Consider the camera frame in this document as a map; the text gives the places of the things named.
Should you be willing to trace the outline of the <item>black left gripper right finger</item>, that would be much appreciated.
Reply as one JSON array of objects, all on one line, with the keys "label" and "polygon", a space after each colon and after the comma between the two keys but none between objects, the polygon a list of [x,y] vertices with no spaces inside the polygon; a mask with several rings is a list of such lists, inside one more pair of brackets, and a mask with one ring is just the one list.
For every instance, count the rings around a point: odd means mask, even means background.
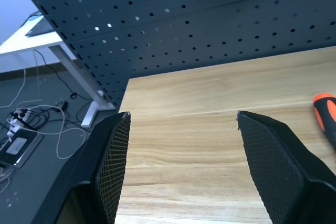
[{"label": "black left gripper right finger", "polygon": [[272,224],[336,224],[336,175],[284,123],[239,111],[250,174]]}]

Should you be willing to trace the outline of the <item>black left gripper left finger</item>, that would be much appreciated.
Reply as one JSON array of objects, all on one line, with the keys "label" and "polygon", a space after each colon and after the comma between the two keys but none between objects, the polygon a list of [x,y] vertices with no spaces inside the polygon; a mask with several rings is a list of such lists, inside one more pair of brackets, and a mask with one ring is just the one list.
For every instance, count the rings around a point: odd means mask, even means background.
[{"label": "black left gripper left finger", "polygon": [[31,224],[115,224],[130,126],[130,112],[99,122],[65,162]]}]

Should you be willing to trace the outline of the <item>dark perforated pegboard panel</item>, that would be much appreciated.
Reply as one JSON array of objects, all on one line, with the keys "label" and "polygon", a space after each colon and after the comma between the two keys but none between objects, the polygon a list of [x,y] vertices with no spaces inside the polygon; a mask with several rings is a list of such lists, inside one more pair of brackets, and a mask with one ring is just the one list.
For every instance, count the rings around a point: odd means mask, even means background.
[{"label": "dark perforated pegboard panel", "polygon": [[32,0],[119,107],[135,77],[336,45],[336,0]]}]

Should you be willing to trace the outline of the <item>white power strip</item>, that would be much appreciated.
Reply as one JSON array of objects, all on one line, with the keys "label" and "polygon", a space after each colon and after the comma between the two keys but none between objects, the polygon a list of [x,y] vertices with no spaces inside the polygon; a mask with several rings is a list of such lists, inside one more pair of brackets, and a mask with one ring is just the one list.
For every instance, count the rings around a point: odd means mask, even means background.
[{"label": "white power strip", "polygon": [[27,122],[31,116],[31,109],[16,109],[11,112],[11,117],[7,119],[9,123],[9,130],[7,132],[8,140],[11,142],[14,134],[21,128],[32,130],[33,128]]}]

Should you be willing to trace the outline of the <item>white table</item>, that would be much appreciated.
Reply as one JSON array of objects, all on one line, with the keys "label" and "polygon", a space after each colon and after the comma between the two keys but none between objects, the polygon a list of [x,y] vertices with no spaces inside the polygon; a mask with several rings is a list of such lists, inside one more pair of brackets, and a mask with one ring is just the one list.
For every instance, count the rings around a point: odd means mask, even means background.
[{"label": "white table", "polygon": [[24,51],[36,51],[38,48],[49,48],[51,52],[57,57],[60,63],[66,70],[75,78],[79,85],[89,94],[92,102],[81,121],[82,127],[91,127],[93,121],[99,111],[114,110],[115,106],[107,102],[104,98],[105,92],[98,89],[98,86],[90,78],[90,76],[83,72],[71,57],[64,51],[61,45],[63,40],[54,31],[33,37],[27,37],[26,34],[33,29],[43,15],[37,12],[34,19],[28,18],[24,24],[2,45],[0,45],[0,55],[15,55]]}]

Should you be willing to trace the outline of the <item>dark laptop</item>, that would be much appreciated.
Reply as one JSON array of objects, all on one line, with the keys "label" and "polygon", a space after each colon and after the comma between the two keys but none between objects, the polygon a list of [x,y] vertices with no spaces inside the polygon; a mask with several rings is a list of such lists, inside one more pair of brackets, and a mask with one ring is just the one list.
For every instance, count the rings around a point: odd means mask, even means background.
[{"label": "dark laptop", "polygon": [[26,37],[33,37],[38,35],[43,35],[46,33],[53,32],[54,29],[48,22],[48,20],[43,16],[43,14],[40,11],[33,12],[30,14],[24,23],[22,23],[22,26],[26,24],[26,22],[33,21],[34,19],[42,17],[41,20],[26,34]]}]

